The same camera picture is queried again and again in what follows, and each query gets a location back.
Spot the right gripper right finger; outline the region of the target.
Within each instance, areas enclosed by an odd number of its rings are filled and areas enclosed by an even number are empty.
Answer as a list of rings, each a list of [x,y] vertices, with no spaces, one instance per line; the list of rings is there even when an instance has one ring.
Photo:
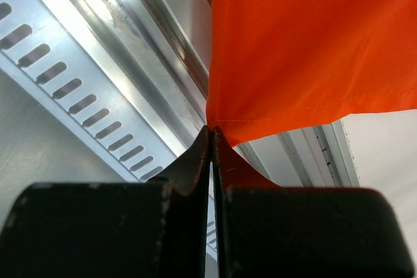
[[[413,277],[394,211],[374,189],[282,187],[212,131],[220,277]]]

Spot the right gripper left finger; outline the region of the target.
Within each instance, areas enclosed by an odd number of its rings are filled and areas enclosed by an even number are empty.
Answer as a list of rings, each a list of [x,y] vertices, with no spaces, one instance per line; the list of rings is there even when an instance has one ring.
[[[210,131],[145,183],[36,183],[1,232],[2,277],[203,277]]]

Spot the orange shorts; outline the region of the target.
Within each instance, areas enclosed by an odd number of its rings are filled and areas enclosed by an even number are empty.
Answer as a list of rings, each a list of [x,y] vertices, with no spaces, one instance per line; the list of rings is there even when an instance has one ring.
[[[206,108],[231,145],[416,108],[416,0],[212,0]]]

